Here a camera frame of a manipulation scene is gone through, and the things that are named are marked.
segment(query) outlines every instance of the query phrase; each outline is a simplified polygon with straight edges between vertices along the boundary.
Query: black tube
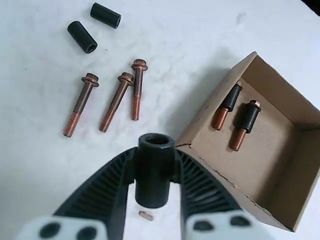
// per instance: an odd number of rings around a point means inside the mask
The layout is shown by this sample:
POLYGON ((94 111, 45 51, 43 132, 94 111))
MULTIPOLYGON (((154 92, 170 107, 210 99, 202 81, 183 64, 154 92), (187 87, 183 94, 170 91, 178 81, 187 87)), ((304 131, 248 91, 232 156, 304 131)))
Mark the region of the black tube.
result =
POLYGON ((113 27, 114 29, 119 26, 121 20, 121 15, 119 13, 100 5, 99 3, 94 3, 92 5, 90 16, 104 24, 109 25, 110 27, 113 27))
POLYGON ((223 100, 223 102, 221 104, 221 108, 228 109, 228 112, 232 112, 235 107, 237 98, 238 98, 241 90, 242 90, 242 86, 240 86, 239 84, 235 84, 233 86, 233 88, 231 89, 231 91, 228 93, 228 95, 223 100))
POLYGON ((92 53, 97 48, 97 42, 79 21, 70 23, 68 32, 86 54, 92 53))
POLYGON ((243 111, 243 115, 239 120, 238 127, 240 129, 245 129, 246 133, 251 133, 252 127, 257 119, 258 113, 261 111, 261 108, 252 104, 247 103, 243 111))
POLYGON ((168 201, 170 177, 174 171, 175 141, 163 134, 142 135, 133 159, 135 200, 146 208, 164 206, 168 201))

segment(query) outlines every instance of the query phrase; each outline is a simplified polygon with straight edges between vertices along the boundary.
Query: copper bolt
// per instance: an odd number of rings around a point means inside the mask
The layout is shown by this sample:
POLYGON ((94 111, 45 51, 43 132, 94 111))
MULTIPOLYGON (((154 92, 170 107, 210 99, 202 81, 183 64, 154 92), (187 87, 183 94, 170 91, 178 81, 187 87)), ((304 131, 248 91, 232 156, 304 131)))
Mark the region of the copper bolt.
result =
POLYGON ((241 144, 245 139, 245 135, 251 133, 251 130, 254 126, 254 123, 257 119, 258 113, 261 111, 261 104, 256 100, 251 100, 247 105, 243 115, 239 123, 239 128, 237 133, 230 143, 230 148, 233 151, 239 151, 241 144))
POLYGON ((227 114, 233 111, 241 90, 242 90, 242 84, 240 81, 237 81, 236 84, 231 89, 231 91, 228 93, 228 95, 225 97, 225 99, 221 103, 221 106, 216 113, 215 122, 213 122, 212 124, 212 127, 215 130, 217 131, 221 130, 226 120, 227 114))
POLYGON ((133 88, 133 104, 132 104, 132 120, 138 121, 140 114, 140 102, 142 93, 142 78, 144 71, 148 69, 147 63, 143 59, 136 59, 132 64, 135 71, 134 88, 133 88))
POLYGON ((76 129, 81 113, 85 108, 85 105, 87 103, 87 100, 89 98, 89 95, 92 89, 94 87, 99 87, 99 84, 98 84, 99 78, 92 73, 87 73, 86 76, 81 78, 81 80, 84 82, 84 86, 81 90, 78 100, 75 103, 71 116, 63 132, 63 135, 68 138, 71 138, 72 134, 76 129))
POLYGON ((143 217, 144 219, 149 220, 150 222, 152 222, 152 221, 155 219, 154 216, 146 213, 145 211, 139 211, 138 214, 139 214, 141 217, 143 217))
POLYGON ((217 131, 221 130, 221 128, 224 125, 224 122, 226 120, 228 112, 229 112, 229 110, 224 107, 221 107, 218 109, 216 120, 215 120, 214 124, 212 125, 212 127, 215 130, 217 130, 217 131))
POLYGON ((243 128, 238 129, 238 132, 237 132, 233 142, 230 144, 230 148, 233 151, 236 151, 236 152, 239 151, 241 144, 245 139, 246 133, 247 133, 247 130, 245 130, 243 128))
POLYGON ((134 84, 134 76, 132 76, 130 73, 123 72, 122 75, 118 77, 118 80, 120 81, 120 85, 112 99, 108 111, 104 115, 99 128, 99 130, 104 133, 108 130, 128 86, 132 86, 134 84))

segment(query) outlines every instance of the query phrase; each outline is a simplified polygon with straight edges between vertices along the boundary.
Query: threaded shank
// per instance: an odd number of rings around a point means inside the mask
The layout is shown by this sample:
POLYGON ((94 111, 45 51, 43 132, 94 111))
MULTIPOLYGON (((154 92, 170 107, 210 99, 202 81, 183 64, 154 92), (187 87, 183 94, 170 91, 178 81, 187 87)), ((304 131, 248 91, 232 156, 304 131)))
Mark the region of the threaded shank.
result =
POLYGON ((132 106, 132 120, 138 121, 140 114, 140 103, 141 98, 139 96, 133 97, 133 106, 132 106))
POLYGON ((247 133, 247 130, 240 128, 238 132, 236 133, 236 136, 234 137, 232 143, 230 144, 230 148, 233 151, 239 151, 242 142, 244 141, 245 135, 247 133))
POLYGON ((106 114, 104 115, 103 121, 100 125, 100 128, 99 128, 100 131, 105 133, 108 130, 108 128, 111 124, 111 121, 115 116, 115 113, 116 113, 116 111, 112 111, 110 109, 106 112, 106 114))
POLYGON ((219 108, 217 115, 216 115, 216 120, 213 123, 212 127, 217 130, 220 131, 222 126, 224 125, 224 122, 226 120, 227 114, 228 114, 228 109, 227 108, 219 108))
POLYGON ((81 116, 81 113, 76 113, 76 112, 71 113, 71 116, 63 132, 64 136, 71 138, 72 134, 74 134, 74 131, 76 129, 80 116, 81 116))

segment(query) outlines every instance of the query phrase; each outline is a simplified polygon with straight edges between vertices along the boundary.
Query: white table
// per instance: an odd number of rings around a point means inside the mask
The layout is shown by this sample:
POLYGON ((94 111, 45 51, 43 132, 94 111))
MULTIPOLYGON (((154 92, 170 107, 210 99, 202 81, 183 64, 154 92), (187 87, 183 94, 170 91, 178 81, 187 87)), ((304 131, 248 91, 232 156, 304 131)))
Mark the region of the white table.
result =
MULTIPOLYGON (((120 13, 118 29, 90 17, 89 0, 2 0, 0 65, 0 233, 10 239, 28 220, 49 215, 89 176, 138 137, 177 139, 228 69, 257 51, 320 108, 320 17, 300 0, 100 0, 120 13), (67 32, 79 20, 98 48, 85 54, 67 32), (132 89, 107 133, 98 130, 122 72, 147 61, 140 120, 132 89), (81 77, 99 76, 71 139, 63 136, 81 77)), ((179 188, 169 203, 141 210, 130 187, 125 240, 180 239, 179 188)), ((317 184, 297 233, 270 226, 277 239, 319 239, 317 184)))

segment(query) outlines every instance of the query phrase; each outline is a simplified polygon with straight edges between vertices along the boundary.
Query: cardboard box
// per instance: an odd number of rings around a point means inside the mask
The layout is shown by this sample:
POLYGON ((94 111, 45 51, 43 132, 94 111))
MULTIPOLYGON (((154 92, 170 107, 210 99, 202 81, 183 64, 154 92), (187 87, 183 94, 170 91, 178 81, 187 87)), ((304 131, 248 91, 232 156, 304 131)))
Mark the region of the cardboard box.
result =
POLYGON ((293 232, 319 177, 319 145, 320 112, 256 52, 230 70, 177 141, 259 221, 293 232), (214 113, 239 79, 234 110, 216 131, 214 113), (234 152, 234 121, 250 100, 262 111, 234 152))

